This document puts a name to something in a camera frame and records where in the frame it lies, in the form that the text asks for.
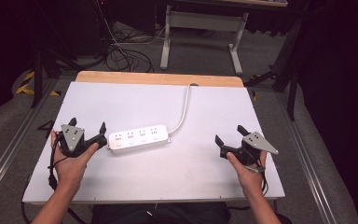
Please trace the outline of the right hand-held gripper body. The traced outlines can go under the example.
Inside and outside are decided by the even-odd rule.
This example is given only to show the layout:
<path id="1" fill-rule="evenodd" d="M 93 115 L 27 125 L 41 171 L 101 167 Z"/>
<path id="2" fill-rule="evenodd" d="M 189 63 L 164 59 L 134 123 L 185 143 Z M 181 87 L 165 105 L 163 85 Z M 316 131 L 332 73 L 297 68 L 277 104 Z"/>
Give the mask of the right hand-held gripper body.
<path id="1" fill-rule="evenodd" d="M 261 133 L 253 132 L 242 137 L 239 147 L 230 147 L 229 150 L 220 149 L 220 157 L 226 159 L 228 152 L 231 152 L 242 165 L 250 166 L 258 163 L 262 151 L 272 154 L 279 153 L 279 150 Z"/>

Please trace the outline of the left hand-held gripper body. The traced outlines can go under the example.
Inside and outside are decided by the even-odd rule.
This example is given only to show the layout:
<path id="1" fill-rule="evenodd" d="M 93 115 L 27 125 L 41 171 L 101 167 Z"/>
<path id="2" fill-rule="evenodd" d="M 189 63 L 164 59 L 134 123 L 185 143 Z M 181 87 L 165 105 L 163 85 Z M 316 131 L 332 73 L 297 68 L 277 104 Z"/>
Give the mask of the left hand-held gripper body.
<path id="1" fill-rule="evenodd" d="M 69 124 L 62 124 L 57 138 L 63 155 L 71 158 L 80 156 L 87 148 L 85 130 Z"/>

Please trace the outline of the white power strip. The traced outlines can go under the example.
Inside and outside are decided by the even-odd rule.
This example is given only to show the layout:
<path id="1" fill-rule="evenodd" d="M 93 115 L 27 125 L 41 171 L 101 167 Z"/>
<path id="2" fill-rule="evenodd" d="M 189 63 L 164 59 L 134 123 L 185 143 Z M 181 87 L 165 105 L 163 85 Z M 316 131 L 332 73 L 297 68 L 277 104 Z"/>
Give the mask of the white power strip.
<path id="1" fill-rule="evenodd" d="M 163 146 L 172 141 L 165 125 L 155 125 L 139 129 L 111 133 L 107 147 L 113 154 Z"/>

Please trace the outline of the person's right hand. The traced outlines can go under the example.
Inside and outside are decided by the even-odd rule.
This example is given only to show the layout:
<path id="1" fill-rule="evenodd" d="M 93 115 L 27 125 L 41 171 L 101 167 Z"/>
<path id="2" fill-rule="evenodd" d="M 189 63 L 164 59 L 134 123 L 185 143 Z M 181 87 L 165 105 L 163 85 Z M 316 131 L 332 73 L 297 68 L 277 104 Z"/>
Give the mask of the person's right hand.
<path id="1" fill-rule="evenodd" d="M 244 196 L 249 201 L 263 198 L 262 175 L 247 169 L 231 152 L 228 152 L 227 159 L 237 173 Z"/>

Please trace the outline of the person's left hand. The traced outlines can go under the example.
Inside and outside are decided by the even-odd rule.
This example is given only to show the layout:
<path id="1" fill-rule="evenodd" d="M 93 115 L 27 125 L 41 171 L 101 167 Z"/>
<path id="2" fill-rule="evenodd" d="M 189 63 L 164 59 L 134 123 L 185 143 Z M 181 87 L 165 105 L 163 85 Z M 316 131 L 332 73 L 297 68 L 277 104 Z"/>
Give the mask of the person's left hand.
<path id="1" fill-rule="evenodd" d="M 50 133 L 51 146 L 53 147 L 53 168 L 58 178 L 57 191 L 67 188 L 77 192 L 80 188 L 83 175 L 85 174 L 87 163 L 98 150 L 97 143 L 92 144 L 85 152 L 76 158 L 66 157 L 61 152 L 60 146 L 55 146 L 57 134 Z"/>

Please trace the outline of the black metal stand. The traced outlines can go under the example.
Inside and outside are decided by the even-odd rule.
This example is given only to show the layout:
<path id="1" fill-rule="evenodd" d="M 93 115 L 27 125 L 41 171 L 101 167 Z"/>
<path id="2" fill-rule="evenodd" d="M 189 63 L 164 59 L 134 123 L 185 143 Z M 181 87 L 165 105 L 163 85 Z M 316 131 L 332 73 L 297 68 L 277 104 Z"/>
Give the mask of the black metal stand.
<path id="1" fill-rule="evenodd" d="M 46 71 L 50 78 L 58 78 L 61 75 L 58 61 L 77 72 L 84 70 L 84 67 L 63 56 L 57 50 L 36 47 L 34 49 L 34 99 L 32 108 L 35 108 L 42 100 L 43 71 Z"/>
<path id="2" fill-rule="evenodd" d="M 298 61 L 296 47 L 298 46 L 297 39 L 302 23 L 303 19 L 296 19 L 296 22 L 284 40 L 279 55 L 277 56 L 275 63 L 270 67 L 270 70 L 267 73 L 259 77 L 253 77 L 244 83 L 246 87 L 252 87 L 269 78 L 276 77 L 275 82 L 272 85 L 272 89 L 276 92 L 283 92 L 286 86 L 290 85 L 286 111 L 291 120 L 295 119 L 294 109 L 298 82 L 296 74 L 296 64 Z"/>

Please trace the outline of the yellow black floor tape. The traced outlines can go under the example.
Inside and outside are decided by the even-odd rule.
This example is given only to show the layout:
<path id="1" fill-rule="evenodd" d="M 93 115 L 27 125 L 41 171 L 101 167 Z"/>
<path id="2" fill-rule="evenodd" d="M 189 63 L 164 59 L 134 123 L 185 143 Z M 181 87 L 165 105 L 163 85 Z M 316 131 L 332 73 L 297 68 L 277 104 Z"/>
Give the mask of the yellow black floor tape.
<path id="1" fill-rule="evenodd" d="M 34 78 L 34 71 L 31 70 L 23 79 L 22 83 L 20 84 L 20 86 L 17 88 L 16 93 L 17 94 L 29 94 L 29 95 L 34 95 L 35 91 L 34 89 L 31 89 L 30 87 L 30 83 L 31 80 Z"/>

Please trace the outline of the white board table cover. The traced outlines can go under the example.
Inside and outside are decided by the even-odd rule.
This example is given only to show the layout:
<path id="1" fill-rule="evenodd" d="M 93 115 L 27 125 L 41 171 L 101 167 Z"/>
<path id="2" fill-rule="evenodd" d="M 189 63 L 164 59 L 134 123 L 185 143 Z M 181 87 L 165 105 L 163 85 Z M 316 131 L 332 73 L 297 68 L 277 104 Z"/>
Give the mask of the white board table cover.
<path id="1" fill-rule="evenodd" d="M 102 123 L 109 133 L 165 125 L 172 141 L 119 155 L 107 147 L 88 162 L 75 203 L 167 203 L 240 200 L 231 164 L 220 157 L 217 134 L 239 147 L 237 126 L 261 127 L 245 88 L 73 82 L 55 128 L 76 118 L 85 136 Z"/>

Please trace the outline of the person's dark trousers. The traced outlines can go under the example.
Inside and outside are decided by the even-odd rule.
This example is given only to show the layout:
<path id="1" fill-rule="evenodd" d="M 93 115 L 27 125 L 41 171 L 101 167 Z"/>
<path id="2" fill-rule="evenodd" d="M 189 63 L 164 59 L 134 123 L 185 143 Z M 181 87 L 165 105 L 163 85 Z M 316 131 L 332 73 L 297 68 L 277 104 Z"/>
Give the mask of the person's dark trousers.
<path id="1" fill-rule="evenodd" d="M 225 203 L 98 204 L 91 224 L 228 224 Z"/>

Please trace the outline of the aluminium floor rail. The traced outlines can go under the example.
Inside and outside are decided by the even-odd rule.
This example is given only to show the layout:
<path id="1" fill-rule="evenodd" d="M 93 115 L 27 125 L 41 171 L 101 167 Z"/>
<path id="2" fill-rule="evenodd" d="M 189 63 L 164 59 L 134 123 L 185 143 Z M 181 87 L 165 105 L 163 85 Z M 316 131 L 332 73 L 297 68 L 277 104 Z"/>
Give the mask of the aluminium floor rail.
<path id="1" fill-rule="evenodd" d="M 288 115 L 285 98 L 281 93 L 277 93 L 276 98 L 284 114 L 286 123 L 289 126 L 290 134 L 294 138 L 296 145 L 296 154 L 301 163 L 305 177 L 307 178 L 308 184 L 310 186 L 310 191 L 321 214 L 322 220 L 324 224 L 337 224 L 337 219 L 333 214 L 329 201 L 326 198 L 323 186 L 318 176 L 316 175 L 316 172 L 310 160 L 310 156 L 306 150 L 304 142 L 302 141 L 296 123 L 291 120 L 291 117 Z"/>
<path id="2" fill-rule="evenodd" d="M 32 106 L 34 96 L 27 94 L 15 95 L 0 106 L 0 183 L 58 82 L 56 78 L 44 82 L 42 97 L 36 106 Z"/>

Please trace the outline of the white metal desk frame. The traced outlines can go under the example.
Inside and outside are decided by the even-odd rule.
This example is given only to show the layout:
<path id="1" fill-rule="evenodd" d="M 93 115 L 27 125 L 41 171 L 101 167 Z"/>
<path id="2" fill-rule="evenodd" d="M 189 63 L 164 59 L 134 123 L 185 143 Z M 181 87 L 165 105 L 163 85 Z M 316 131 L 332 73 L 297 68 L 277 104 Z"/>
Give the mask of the white metal desk frame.
<path id="1" fill-rule="evenodd" d="M 235 73 L 242 75 L 241 62 L 238 55 L 238 47 L 245 29 L 249 14 L 244 12 L 240 17 L 222 15 L 200 14 L 190 12 L 178 12 L 167 5 L 165 10 L 165 37 L 162 47 L 160 68 L 166 70 L 170 55 L 170 30 L 174 28 L 204 29 L 213 31 L 235 32 L 235 41 L 228 44 L 228 51 L 233 63 Z"/>

